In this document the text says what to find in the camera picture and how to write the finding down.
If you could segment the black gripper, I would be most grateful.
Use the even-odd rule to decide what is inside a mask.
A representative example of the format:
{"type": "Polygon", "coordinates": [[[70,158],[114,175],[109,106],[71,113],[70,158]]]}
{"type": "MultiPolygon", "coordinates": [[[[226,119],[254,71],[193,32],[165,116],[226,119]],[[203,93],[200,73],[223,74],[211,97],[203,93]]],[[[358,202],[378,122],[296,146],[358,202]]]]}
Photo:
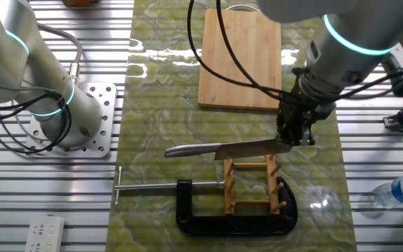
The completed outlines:
{"type": "Polygon", "coordinates": [[[318,120],[325,120],[335,108],[335,102],[322,105],[294,105],[281,102],[276,118],[277,139],[290,146],[294,146],[295,140],[299,140],[300,146],[314,145],[311,126],[318,120]]]}

